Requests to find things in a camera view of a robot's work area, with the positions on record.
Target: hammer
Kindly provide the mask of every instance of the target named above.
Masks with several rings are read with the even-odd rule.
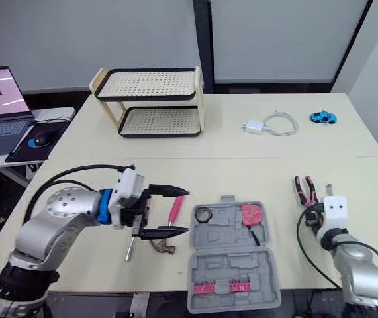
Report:
[[[169,212],[169,215],[168,215],[168,226],[169,227],[172,226],[173,223],[175,222],[175,219],[177,218],[178,213],[180,212],[181,204],[183,203],[183,199],[184,199],[183,196],[175,198],[173,207],[171,208],[171,211]],[[152,247],[155,249],[155,251],[157,251],[159,253],[165,253],[166,252],[170,255],[175,253],[175,246],[167,245],[166,239],[161,240],[159,243],[155,243],[152,240],[149,240],[149,242],[152,245]]]

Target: gray tool case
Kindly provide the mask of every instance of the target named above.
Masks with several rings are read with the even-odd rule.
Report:
[[[263,211],[262,222],[252,226],[261,246],[256,246],[252,234],[242,224],[242,204],[259,205]],[[202,208],[212,212],[206,223],[198,222],[195,217],[196,211]],[[234,196],[227,195],[221,197],[219,204],[197,205],[192,213],[190,235],[191,246],[196,249],[189,265],[187,308],[191,313],[269,309],[281,305],[277,268],[270,249],[265,247],[269,231],[262,202],[235,202]],[[232,291],[234,282],[249,282],[251,291]],[[195,285],[208,285],[203,286],[208,288],[213,284],[213,293],[195,295]]]

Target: blue toy car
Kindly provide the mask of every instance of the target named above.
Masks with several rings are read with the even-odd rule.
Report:
[[[337,121],[337,117],[335,114],[331,114],[325,110],[319,112],[319,113],[313,113],[310,116],[310,119],[314,123],[329,123],[329,124],[334,124]]]

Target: hammer head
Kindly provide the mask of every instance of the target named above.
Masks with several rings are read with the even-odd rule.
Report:
[[[158,243],[155,243],[152,240],[149,240],[149,242],[156,252],[168,253],[170,255],[175,253],[175,246],[167,245],[167,240],[160,240]]]

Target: metal rod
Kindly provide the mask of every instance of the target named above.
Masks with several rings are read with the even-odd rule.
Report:
[[[126,262],[130,262],[131,261],[131,256],[133,254],[133,250],[134,250],[134,243],[135,243],[135,239],[136,237],[131,237],[131,241],[130,241],[130,246],[128,247],[128,250],[127,250],[127,254],[125,256],[125,261]]]

